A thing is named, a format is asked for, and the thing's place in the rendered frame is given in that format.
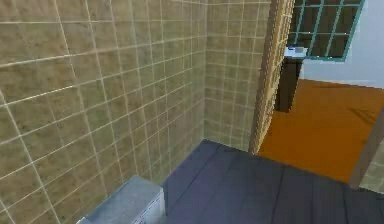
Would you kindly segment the dark brown cabinet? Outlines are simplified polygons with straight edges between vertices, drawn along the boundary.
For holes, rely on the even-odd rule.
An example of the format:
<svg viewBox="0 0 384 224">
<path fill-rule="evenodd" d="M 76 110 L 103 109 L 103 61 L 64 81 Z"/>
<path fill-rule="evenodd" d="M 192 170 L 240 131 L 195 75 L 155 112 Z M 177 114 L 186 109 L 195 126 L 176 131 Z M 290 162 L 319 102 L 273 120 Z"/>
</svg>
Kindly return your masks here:
<svg viewBox="0 0 384 224">
<path fill-rule="evenodd" d="M 274 109 L 288 113 L 292 107 L 300 76 L 301 67 L 307 56 L 307 48 L 301 53 L 288 50 L 284 52 L 278 91 Z"/>
</svg>

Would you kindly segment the grey metal box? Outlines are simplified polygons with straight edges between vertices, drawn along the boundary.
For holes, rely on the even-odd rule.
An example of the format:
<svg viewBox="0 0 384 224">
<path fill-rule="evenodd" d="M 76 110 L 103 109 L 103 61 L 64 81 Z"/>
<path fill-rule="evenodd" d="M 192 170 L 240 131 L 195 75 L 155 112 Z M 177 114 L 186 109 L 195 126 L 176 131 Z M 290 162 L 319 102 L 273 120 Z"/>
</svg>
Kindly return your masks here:
<svg viewBox="0 0 384 224">
<path fill-rule="evenodd" d="M 166 224 L 163 188 L 134 175 L 76 224 Z"/>
</svg>

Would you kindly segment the green framed window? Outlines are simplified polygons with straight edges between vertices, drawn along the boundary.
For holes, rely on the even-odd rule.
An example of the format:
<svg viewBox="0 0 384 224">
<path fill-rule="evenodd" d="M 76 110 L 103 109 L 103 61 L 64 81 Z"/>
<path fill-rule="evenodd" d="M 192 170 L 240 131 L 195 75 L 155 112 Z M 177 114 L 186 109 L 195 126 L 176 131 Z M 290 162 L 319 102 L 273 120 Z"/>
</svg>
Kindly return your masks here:
<svg viewBox="0 0 384 224">
<path fill-rule="evenodd" d="M 365 0 L 295 0 L 287 45 L 307 59 L 344 61 Z"/>
</svg>

